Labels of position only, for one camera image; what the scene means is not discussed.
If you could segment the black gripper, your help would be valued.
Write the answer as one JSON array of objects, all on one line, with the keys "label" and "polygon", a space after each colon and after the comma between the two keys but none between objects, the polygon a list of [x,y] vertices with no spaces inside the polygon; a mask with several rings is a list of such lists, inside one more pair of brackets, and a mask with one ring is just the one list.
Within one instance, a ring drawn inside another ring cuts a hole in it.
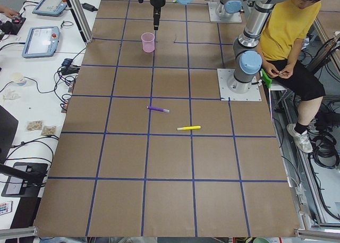
[{"label": "black gripper", "polygon": [[157,31],[159,29],[160,15],[161,15],[161,7],[163,7],[166,3],[166,0],[150,0],[150,4],[154,7],[153,12],[153,23],[154,30]]}]

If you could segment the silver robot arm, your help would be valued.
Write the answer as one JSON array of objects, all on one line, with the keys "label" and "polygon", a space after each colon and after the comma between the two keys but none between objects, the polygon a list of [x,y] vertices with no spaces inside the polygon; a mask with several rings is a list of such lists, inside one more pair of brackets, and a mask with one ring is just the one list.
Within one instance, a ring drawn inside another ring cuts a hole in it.
[{"label": "silver robot arm", "polygon": [[[187,5],[193,0],[176,0],[179,4]],[[259,43],[261,32],[275,4],[286,0],[237,0],[254,1],[253,9],[246,22],[243,32],[237,37],[233,44],[236,69],[227,80],[228,88],[238,94],[246,93],[252,79],[261,69],[262,59],[255,51]]]},{"label": "silver robot arm", "polygon": [[240,0],[220,0],[216,13],[221,18],[230,18],[235,13],[239,13],[242,8],[242,2]]}]

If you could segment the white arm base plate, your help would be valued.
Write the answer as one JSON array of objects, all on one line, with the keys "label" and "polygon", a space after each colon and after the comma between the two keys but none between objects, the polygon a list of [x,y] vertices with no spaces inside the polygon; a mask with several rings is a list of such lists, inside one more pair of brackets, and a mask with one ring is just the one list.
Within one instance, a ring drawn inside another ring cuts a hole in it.
[{"label": "white arm base plate", "polygon": [[235,13],[230,18],[221,18],[217,13],[217,9],[219,6],[219,2],[209,2],[208,3],[208,9],[209,9],[209,17],[211,22],[217,22],[217,23],[241,23],[241,15],[239,13]]},{"label": "white arm base plate", "polygon": [[240,83],[234,78],[234,69],[217,69],[220,100],[261,102],[261,94],[256,76],[248,83]]}]

